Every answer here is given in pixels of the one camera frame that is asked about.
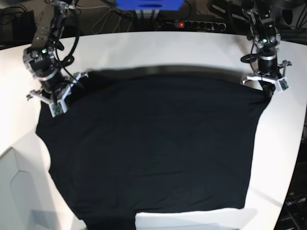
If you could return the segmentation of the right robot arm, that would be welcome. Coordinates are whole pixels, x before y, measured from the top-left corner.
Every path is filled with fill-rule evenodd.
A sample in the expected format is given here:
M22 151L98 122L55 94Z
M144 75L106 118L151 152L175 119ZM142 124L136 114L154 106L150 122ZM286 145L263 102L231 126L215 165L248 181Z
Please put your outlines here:
M81 87L80 79L88 77L88 73L62 74L74 62L73 53L81 35L75 2L48 0L46 3L31 46L24 50L23 62L33 79L41 84L41 88L30 91L27 98L38 98L48 105L52 117L56 117L68 111L67 98L71 95L72 88ZM69 13L76 23L75 41L69 54L60 60L58 51L64 49L60 39Z

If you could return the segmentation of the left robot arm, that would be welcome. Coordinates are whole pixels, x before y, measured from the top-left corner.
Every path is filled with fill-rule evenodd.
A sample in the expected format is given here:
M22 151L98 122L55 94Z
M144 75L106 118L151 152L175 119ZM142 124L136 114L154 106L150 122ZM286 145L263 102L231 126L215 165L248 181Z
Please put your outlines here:
M271 98L274 92L284 92L290 88L285 72L292 63L288 60L278 63L277 46L281 36L275 26L272 6L264 0L244 0L242 8L250 27L247 38L252 41L250 53L240 60L252 69L242 84L257 81L266 97Z

